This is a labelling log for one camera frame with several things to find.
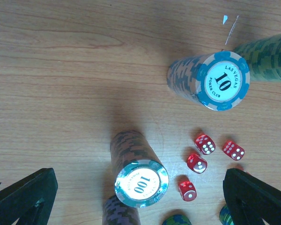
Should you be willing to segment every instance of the poker chip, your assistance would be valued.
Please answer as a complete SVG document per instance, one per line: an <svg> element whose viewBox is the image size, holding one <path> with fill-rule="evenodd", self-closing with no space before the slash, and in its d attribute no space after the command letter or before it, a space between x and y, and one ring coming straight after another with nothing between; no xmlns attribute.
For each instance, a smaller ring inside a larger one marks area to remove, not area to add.
<svg viewBox="0 0 281 225"><path fill-rule="evenodd" d="M144 208L158 202L169 176L145 137L137 131L117 134L111 141L114 189L124 204Z"/></svg>
<svg viewBox="0 0 281 225"><path fill-rule="evenodd" d="M103 205L102 225L141 225L136 208L123 204L115 195Z"/></svg>
<svg viewBox="0 0 281 225"><path fill-rule="evenodd" d="M220 222L223 225L234 225L227 205L224 205L220 211Z"/></svg>
<svg viewBox="0 0 281 225"><path fill-rule="evenodd" d="M281 82L281 34L236 47L246 59L252 81Z"/></svg>
<svg viewBox="0 0 281 225"><path fill-rule="evenodd" d="M247 94L250 71L244 58L222 51L175 61L168 70L167 83L181 97L224 111Z"/></svg>
<svg viewBox="0 0 281 225"><path fill-rule="evenodd" d="M162 225L192 225L192 224L186 216L181 214L176 214L164 220Z"/></svg>

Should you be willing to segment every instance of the table surface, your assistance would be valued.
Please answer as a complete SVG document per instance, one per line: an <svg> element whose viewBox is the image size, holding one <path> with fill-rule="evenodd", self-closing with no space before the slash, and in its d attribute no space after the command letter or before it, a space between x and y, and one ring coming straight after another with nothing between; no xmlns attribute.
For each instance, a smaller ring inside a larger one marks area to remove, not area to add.
<svg viewBox="0 0 281 225"><path fill-rule="evenodd" d="M161 201L139 210L142 224L184 212L193 225L220 225L222 180L236 165L218 147L227 137L246 150L245 170L281 190L281 83L251 82L237 107L215 112L172 93L167 69L278 33L281 0L0 0L0 190L53 167L49 224L100 225L113 194L110 140L134 128L170 176ZM217 149L197 175L185 158L200 130ZM177 191L183 175L193 202Z"/></svg>

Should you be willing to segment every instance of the red die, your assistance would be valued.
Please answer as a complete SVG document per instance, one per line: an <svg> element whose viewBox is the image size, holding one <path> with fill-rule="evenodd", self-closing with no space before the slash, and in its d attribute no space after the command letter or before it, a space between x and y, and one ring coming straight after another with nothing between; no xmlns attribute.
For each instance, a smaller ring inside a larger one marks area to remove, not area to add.
<svg viewBox="0 0 281 225"><path fill-rule="evenodd" d="M227 156L235 161L240 160L244 156L244 149L232 141L227 141L223 147L223 151Z"/></svg>
<svg viewBox="0 0 281 225"><path fill-rule="evenodd" d="M209 155L215 150L215 143L208 135L200 135L195 140L195 145L204 155Z"/></svg>
<svg viewBox="0 0 281 225"><path fill-rule="evenodd" d="M195 173L203 173L207 168L207 161L201 158L198 154L192 153L188 160L187 166Z"/></svg>
<svg viewBox="0 0 281 225"><path fill-rule="evenodd" d="M190 181L179 183L179 192L182 199L186 202L191 202L197 197L195 186Z"/></svg>

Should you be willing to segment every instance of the green chip stack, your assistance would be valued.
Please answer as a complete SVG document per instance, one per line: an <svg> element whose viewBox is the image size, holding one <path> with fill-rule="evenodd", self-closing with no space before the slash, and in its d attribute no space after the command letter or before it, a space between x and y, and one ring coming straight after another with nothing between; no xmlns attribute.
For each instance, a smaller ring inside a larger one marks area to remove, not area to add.
<svg viewBox="0 0 281 225"><path fill-rule="evenodd" d="M118 133L111 141L111 164L114 190L119 200L135 208L158 202L169 185L169 176L139 132Z"/></svg>
<svg viewBox="0 0 281 225"><path fill-rule="evenodd" d="M181 214L176 214L164 220L162 225L192 225L192 224L186 216Z"/></svg>
<svg viewBox="0 0 281 225"><path fill-rule="evenodd" d="M233 50L246 59L252 81L281 82L281 34Z"/></svg>
<svg viewBox="0 0 281 225"><path fill-rule="evenodd" d="M230 211L227 207L227 205L224 205L224 207L220 211L220 222L223 225L234 225Z"/></svg>

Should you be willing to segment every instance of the number 100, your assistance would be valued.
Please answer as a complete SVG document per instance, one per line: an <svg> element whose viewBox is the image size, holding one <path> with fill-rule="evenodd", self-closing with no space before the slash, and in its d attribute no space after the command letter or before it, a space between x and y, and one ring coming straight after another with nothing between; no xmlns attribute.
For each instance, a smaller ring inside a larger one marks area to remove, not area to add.
<svg viewBox="0 0 281 225"><path fill-rule="evenodd" d="M141 177L141 179L146 180L146 181L150 181L150 179L145 178L145 177ZM134 188L135 192L137 192L137 193L143 193L144 192L143 188L147 187L146 182L143 182L143 181L137 182L137 185L138 185L138 187Z"/></svg>

